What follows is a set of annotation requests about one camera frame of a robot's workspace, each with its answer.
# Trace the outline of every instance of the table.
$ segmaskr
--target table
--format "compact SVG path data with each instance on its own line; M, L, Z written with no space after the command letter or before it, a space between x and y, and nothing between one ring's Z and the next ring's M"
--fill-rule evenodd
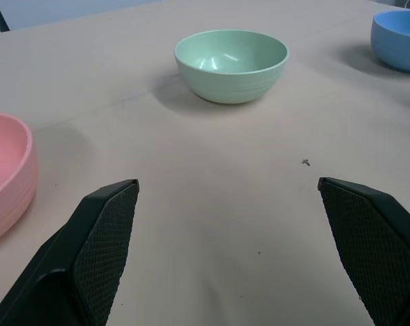
M33 205L0 239L0 301L83 196L137 178L108 325L372 325L316 186L363 183L410 212L410 75L369 50L389 9L167 0L0 34L0 111L34 130L40 162ZM202 101L177 72L177 41L225 28L290 47L259 101Z

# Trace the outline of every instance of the wall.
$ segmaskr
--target wall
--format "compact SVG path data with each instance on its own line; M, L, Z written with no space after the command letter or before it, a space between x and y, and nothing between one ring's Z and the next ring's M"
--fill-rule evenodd
M158 0L0 0L9 28L21 29Z

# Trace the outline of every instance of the blue bowl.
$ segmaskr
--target blue bowl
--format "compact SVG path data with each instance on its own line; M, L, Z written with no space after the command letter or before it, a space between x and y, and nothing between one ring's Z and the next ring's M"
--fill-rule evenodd
M371 47L387 65L410 72L410 10L376 15L371 29Z

